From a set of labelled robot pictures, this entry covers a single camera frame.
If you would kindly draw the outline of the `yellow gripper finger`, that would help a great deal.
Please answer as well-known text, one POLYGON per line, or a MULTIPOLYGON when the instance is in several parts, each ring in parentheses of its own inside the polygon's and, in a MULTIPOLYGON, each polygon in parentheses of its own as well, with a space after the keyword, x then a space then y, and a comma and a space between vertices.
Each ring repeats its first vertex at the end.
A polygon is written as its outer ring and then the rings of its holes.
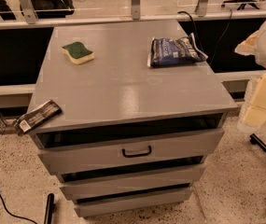
POLYGON ((238 44, 234 50, 235 53, 248 56, 248 55, 254 55, 255 54, 255 43, 259 32, 256 31, 253 34, 251 34, 246 40, 238 44))
POLYGON ((266 73, 249 80, 245 103, 241 109, 241 124, 247 129, 258 129, 266 121, 266 73))

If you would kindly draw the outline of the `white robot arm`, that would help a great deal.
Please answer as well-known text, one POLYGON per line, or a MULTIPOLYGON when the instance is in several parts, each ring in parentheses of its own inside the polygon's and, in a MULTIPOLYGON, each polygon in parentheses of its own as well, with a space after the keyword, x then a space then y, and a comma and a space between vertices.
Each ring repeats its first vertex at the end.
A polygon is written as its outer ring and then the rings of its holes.
MULTIPOLYGON (((256 64, 266 69, 266 21, 260 28, 241 42, 235 53, 254 55, 256 64)), ((252 77, 246 86, 245 103, 241 107, 238 129, 249 133, 259 129, 266 121, 266 73, 252 77)))

